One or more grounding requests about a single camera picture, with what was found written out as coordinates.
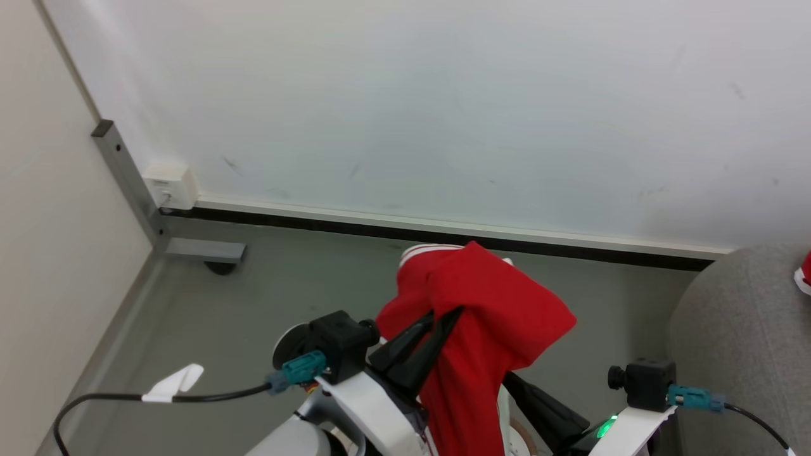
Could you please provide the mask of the white wall junction box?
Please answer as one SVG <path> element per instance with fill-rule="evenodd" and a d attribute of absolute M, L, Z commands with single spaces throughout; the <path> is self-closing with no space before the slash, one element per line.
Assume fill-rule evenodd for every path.
<path fill-rule="evenodd" d="M 191 210 L 199 199 L 199 188 L 187 164 L 154 163 L 142 178 L 157 208 Z"/>

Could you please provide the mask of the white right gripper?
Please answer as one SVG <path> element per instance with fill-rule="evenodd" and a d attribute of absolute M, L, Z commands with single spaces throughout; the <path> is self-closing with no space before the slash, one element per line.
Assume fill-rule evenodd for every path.
<path fill-rule="evenodd" d="M 504 376 L 503 386 L 556 456 L 655 456 L 661 448 L 661 427 L 677 410 L 627 407 L 590 428 L 586 418 L 515 372 Z"/>

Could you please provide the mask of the red and white garment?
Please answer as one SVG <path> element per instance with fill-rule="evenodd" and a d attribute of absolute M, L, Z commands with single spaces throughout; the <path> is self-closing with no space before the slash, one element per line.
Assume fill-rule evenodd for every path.
<path fill-rule="evenodd" d="M 794 281 L 798 289 L 808 296 L 811 296 L 811 250 L 803 258 L 799 268 L 794 272 Z"/>
<path fill-rule="evenodd" d="M 463 313 L 420 392 L 438 456 L 505 456 L 497 398 L 577 319 L 552 292 L 478 243 L 403 251 L 397 296 L 377 316 L 390 341 L 417 318 Z"/>

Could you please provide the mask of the grey metal foot bracket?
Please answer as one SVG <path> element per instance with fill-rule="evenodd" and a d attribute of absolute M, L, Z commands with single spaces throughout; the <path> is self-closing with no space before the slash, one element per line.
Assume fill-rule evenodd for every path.
<path fill-rule="evenodd" d="M 246 251 L 245 243 L 172 237 L 164 252 L 168 256 L 186 257 L 200 262 L 241 263 Z"/>

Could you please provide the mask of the grey metal frame post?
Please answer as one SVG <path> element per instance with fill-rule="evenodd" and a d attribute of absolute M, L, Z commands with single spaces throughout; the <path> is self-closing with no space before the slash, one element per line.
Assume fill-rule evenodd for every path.
<path fill-rule="evenodd" d="M 91 138 L 150 245 L 159 254 L 164 254 L 170 236 L 166 231 L 163 216 L 141 177 L 118 127 L 114 121 L 102 118 L 91 133 Z"/>

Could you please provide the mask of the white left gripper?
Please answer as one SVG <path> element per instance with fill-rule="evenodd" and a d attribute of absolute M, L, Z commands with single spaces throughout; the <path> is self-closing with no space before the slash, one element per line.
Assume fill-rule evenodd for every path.
<path fill-rule="evenodd" d="M 370 372 L 336 384 L 325 375 L 316 377 L 321 398 L 327 402 L 321 420 L 333 425 L 331 433 L 344 445 L 347 456 L 433 456 L 428 410 L 416 397 L 461 314 L 461 307 L 439 318 L 428 312 L 369 355 L 369 367 L 387 372 L 388 380 L 407 396 Z"/>

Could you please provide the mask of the black baseboard strip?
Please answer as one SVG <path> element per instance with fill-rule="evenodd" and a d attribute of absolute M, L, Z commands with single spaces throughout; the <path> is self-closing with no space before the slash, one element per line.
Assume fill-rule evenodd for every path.
<path fill-rule="evenodd" d="M 688 258 L 685 256 L 667 256 L 645 252 L 624 252 L 590 246 L 564 246 L 538 241 L 520 241 L 499 239 L 493 236 L 470 236 L 469 234 L 450 234 L 440 231 L 409 230 L 405 228 L 373 226 L 350 222 L 333 222 L 332 220 L 315 220 L 301 217 L 264 215 L 230 210 L 168 210 L 162 208 L 164 217 L 180 219 L 210 220 L 231 224 L 274 226 L 293 230 L 329 232 L 346 236 L 365 236 L 371 238 L 392 239 L 397 241 L 414 241 L 421 243 L 466 244 L 469 241 L 490 250 L 521 252 L 538 256 L 573 258 L 591 262 L 620 263 L 669 270 L 700 272 L 712 263 L 712 259 Z"/>

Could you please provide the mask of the grey fabric sofa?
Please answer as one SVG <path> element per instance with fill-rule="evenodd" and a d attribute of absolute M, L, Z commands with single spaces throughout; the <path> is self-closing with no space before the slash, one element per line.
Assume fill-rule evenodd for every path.
<path fill-rule="evenodd" d="M 811 244 L 733 251 L 687 288 L 667 349 L 683 386 L 744 408 L 811 456 L 811 295 L 794 274 Z"/>

